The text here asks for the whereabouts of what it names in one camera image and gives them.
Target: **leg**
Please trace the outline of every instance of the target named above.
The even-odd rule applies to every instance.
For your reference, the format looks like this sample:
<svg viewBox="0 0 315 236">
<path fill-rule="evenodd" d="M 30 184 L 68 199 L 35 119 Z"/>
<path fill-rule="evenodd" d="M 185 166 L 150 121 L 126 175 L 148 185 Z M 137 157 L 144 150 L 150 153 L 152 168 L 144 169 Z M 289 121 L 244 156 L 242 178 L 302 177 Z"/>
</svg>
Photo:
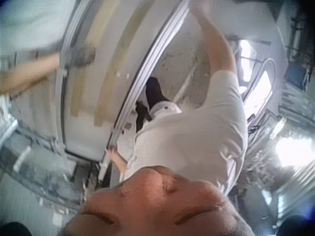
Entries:
<svg viewBox="0 0 315 236">
<path fill-rule="evenodd" d="M 137 121 L 136 121 L 136 132 L 140 131 L 143 127 L 144 119 L 146 118 L 148 121 L 151 121 L 152 118 L 149 115 L 148 109 L 142 102 L 136 103 L 136 112 L 138 113 Z"/>
<path fill-rule="evenodd" d="M 150 77 L 147 81 L 147 89 L 146 89 L 146 96 L 148 99 L 148 104 L 150 109 L 152 107 L 162 101 L 169 101 L 164 95 L 162 94 L 161 87 L 158 83 L 157 78 Z"/>
</svg>

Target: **gray glove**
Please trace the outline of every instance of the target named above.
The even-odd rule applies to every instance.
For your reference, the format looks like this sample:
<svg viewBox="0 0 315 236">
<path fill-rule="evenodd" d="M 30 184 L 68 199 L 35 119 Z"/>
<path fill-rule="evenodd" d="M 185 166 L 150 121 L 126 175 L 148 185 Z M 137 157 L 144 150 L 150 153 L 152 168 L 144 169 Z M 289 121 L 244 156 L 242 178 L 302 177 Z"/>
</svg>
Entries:
<svg viewBox="0 0 315 236">
<path fill-rule="evenodd" d="M 60 65 L 83 67 L 94 62 L 96 48 L 92 45 L 74 46 L 60 56 Z"/>
</svg>

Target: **wooden strip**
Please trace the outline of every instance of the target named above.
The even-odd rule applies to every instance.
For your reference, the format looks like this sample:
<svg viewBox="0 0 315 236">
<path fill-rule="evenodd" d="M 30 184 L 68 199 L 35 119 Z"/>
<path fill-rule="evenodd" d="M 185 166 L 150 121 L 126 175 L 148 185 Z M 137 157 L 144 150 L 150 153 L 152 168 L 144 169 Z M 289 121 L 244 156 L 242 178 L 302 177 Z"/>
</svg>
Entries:
<svg viewBox="0 0 315 236">
<path fill-rule="evenodd" d="M 131 16 L 125 30 L 118 42 L 118 45 L 114 51 L 111 62 L 108 66 L 107 73 L 105 75 L 105 80 L 101 89 L 101 93 L 98 99 L 96 112 L 94 115 L 94 125 L 102 126 L 104 120 L 109 122 L 115 122 L 116 117 L 108 110 L 108 105 L 113 99 L 113 91 L 116 86 L 116 74 L 120 71 L 124 64 L 126 54 L 128 52 L 129 46 L 137 33 L 143 19 L 152 7 L 155 0 L 144 0 L 138 7 L 138 9 Z"/>
<path fill-rule="evenodd" d="M 106 0 L 96 14 L 90 31 L 85 42 L 97 47 L 99 41 L 105 31 L 110 18 L 113 16 L 120 0 Z M 87 76 L 87 68 L 78 69 L 76 71 L 71 95 L 70 114 L 78 117 L 79 111 L 82 109 L 82 97 L 84 93 L 85 80 Z"/>
</svg>

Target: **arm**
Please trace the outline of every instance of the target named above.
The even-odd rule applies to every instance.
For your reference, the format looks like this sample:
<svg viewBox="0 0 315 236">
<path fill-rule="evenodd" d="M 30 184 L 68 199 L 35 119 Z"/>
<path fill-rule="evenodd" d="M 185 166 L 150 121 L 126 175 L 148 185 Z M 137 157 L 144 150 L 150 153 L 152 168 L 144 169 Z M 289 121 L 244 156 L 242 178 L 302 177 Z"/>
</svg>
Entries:
<svg viewBox="0 0 315 236">
<path fill-rule="evenodd" d="M 117 166 L 119 172 L 124 174 L 127 169 L 127 161 L 118 153 L 116 148 L 111 148 L 108 150 L 110 159 Z"/>
<path fill-rule="evenodd" d="M 36 61 L 18 65 L 12 72 L 0 74 L 0 95 L 25 89 L 47 74 L 56 71 L 60 65 L 59 54 L 52 54 Z"/>
<path fill-rule="evenodd" d="M 224 35 L 209 19 L 209 5 L 209 0 L 191 0 L 189 9 L 203 32 L 211 72 L 228 70 L 236 74 L 234 54 Z"/>
<path fill-rule="evenodd" d="M 69 48 L 62 55 L 52 55 L 39 58 L 29 63 L 16 66 L 12 72 L 0 72 L 0 95 L 16 90 L 24 90 L 36 84 L 45 76 L 65 66 L 83 67 L 91 64 L 96 55 L 96 48 L 92 45 L 75 46 Z"/>
</svg>

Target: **white t-shirt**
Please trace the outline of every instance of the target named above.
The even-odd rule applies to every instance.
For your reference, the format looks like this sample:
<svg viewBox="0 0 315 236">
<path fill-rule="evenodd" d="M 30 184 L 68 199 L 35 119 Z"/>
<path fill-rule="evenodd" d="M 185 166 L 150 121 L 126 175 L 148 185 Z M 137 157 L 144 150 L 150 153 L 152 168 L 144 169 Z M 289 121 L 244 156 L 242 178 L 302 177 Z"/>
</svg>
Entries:
<svg viewBox="0 0 315 236">
<path fill-rule="evenodd" d="M 239 176 L 248 143 L 238 88 L 234 73 L 218 71 L 201 108 L 180 113 L 174 103 L 156 104 L 153 121 L 137 134 L 124 179 L 143 167 L 165 166 L 190 180 L 207 180 L 227 195 Z"/>
</svg>

